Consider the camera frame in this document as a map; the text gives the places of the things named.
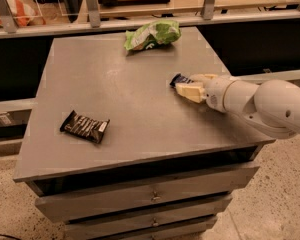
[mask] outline terrazzo floor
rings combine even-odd
[[[35,207],[36,196],[12,175],[18,147],[0,147],[0,234],[22,240],[70,240],[62,223],[51,223]],[[264,147],[260,169],[213,229],[178,240],[300,240],[300,135]]]

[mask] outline crumpled green plastic bag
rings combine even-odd
[[[175,42],[180,36],[178,22],[162,19],[143,25],[135,32],[126,31],[124,47],[128,51],[147,50]]]

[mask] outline black wrapper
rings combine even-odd
[[[109,122],[110,120],[98,121],[78,115],[73,110],[61,125],[60,132],[66,132],[99,144],[102,141]]]

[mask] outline black cable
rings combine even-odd
[[[6,237],[6,238],[10,238],[10,239],[14,239],[14,240],[21,240],[20,238],[17,238],[17,237],[14,237],[14,236],[5,235],[5,234],[0,234],[0,236]]]

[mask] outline wooden drawer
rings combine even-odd
[[[231,195],[200,197],[145,210],[99,216],[76,224],[69,224],[66,226],[66,232],[74,239],[91,239],[142,228],[158,227],[177,221],[217,214],[224,211],[230,201]]]
[[[187,221],[170,223],[156,228],[135,230],[112,236],[89,238],[98,240],[161,240],[170,237],[187,235],[195,232],[204,232],[216,223],[216,216],[205,216]]]
[[[52,222],[166,203],[243,188],[256,162],[227,165],[41,197],[36,207]]]

